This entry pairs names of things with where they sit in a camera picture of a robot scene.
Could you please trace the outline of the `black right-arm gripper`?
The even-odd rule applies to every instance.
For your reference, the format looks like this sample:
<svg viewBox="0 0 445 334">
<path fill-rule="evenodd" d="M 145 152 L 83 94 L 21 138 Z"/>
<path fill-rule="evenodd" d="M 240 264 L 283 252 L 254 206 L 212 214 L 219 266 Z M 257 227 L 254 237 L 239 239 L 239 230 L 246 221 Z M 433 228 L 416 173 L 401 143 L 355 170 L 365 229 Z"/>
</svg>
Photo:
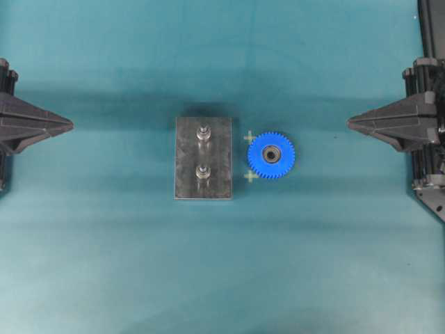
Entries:
<svg viewBox="0 0 445 334">
<path fill-rule="evenodd" d="M 444 60 L 418 58 L 403 72 L 405 99 L 351 117 L 348 128 L 376 138 L 397 152 L 412 152 L 412 188 L 444 188 Z M 377 128 L 375 121 L 435 116 L 437 131 L 418 127 Z"/>
</svg>

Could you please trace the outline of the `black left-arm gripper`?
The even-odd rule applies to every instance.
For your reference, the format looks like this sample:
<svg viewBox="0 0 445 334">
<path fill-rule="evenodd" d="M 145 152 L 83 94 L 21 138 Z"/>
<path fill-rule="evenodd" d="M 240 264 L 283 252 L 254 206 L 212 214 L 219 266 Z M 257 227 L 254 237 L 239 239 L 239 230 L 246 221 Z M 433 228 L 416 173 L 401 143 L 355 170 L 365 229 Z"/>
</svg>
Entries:
<svg viewBox="0 0 445 334">
<path fill-rule="evenodd" d="M 1 127 L 1 190 L 6 187 L 7 155 L 19 154 L 30 145 L 74 129 L 71 120 L 13 96 L 17 81 L 18 73 L 1 58 L 1 117 L 54 128 Z"/>
</svg>

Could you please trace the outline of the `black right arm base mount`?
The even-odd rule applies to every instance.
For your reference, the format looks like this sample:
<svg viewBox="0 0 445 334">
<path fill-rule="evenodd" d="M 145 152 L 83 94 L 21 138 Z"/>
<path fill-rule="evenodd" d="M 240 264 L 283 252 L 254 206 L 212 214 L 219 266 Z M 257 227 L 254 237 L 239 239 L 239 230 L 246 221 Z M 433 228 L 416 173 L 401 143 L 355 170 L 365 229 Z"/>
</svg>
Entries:
<svg viewBox="0 0 445 334">
<path fill-rule="evenodd" d="M 419 23 L 421 25 L 421 38 L 423 55 L 426 58 L 444 60 L 444 2 L 443 1 L 419 1 Z M 435 116 L 421 118 L 421 132 L 427 128 L 437 131 L 437 120 Z M 423 188 L 414 190 L 419 200 L 440 221 L 444 221 L 444 188 Z"/>
</svg>

